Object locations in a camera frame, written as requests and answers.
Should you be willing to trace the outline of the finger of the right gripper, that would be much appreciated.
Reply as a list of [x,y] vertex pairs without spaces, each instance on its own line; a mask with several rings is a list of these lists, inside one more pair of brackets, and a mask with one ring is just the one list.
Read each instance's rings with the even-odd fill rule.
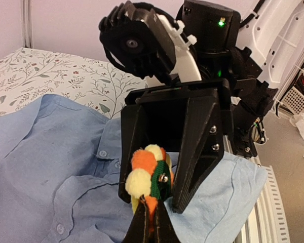
[[122,160],[118,195],[126,203],[130,202],[125,182],[132,171],[132,154],[143,144],[146,124],[146,114],[141,105],[127,105],[121,111]]
[[173,211],[183,213],[201,183],[223,157],[217,89],[197,90],[188,99],[173,189]]

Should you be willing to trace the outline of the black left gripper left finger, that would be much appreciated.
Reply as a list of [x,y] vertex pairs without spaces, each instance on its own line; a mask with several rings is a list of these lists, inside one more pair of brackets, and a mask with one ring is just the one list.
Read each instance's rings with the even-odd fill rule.
[[144,196],[141,196],[123,243],[149,242],[149,208]]

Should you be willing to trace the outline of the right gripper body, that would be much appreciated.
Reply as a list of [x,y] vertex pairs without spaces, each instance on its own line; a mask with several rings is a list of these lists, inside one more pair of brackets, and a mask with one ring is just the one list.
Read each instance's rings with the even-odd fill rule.
[[207,89],[218,91],[223,138],[233,128],[229,109],[231,88],[227,79],[215,78],[205,82],[176,84],[173,87],[132,90],[125,98],[125,106],[141,105],[147,120],[140,148],[157,144],[169,152],[179,153],[188,99],[194,96],[195,90],[201,94]]

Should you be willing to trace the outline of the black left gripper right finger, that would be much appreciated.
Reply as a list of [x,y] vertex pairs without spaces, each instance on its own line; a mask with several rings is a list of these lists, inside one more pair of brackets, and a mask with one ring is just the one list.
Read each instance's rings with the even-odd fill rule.
[[167,209],[163,201],[159,200],[154,215],[153,242],[155,243],[180,243]]

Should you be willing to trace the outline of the yellow orange flower brooch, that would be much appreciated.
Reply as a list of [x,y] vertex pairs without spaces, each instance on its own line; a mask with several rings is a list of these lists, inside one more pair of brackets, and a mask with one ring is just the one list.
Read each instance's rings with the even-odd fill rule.
[[132,171],[129,173],[125,190],[131,196],[132,211],[135,213],[141,197],[144,197],[149,213],[148,236],[155,231],[154,216],[158,202],[167,200],[174,183],[172,160],[164,148],[150,144],[133,153]]

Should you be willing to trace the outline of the blue button-up shirt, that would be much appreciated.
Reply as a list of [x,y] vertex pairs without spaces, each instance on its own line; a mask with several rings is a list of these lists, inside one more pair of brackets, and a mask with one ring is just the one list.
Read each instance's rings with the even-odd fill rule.
[[[0,242],[121,242],[133,217],[118,197],[121,122],[58,95],[0,117]],[[233,242],[267,180],[226,153],[183,214],[181,242]]]

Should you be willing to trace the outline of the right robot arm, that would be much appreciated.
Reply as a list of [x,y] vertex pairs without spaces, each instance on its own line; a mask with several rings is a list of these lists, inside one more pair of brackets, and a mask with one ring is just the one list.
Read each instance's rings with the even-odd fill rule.
[[178,242],[164,201],[185,211],[223,158],[224,136],[233,154],[257,156],[252,129],[304,32],[304,1],[259,1],[244,20],[205,1],[185,1],[176,18],[126,2],[99,29],[115,67],[155,81],[121,112],[119,197],[135,208],[124,242]]

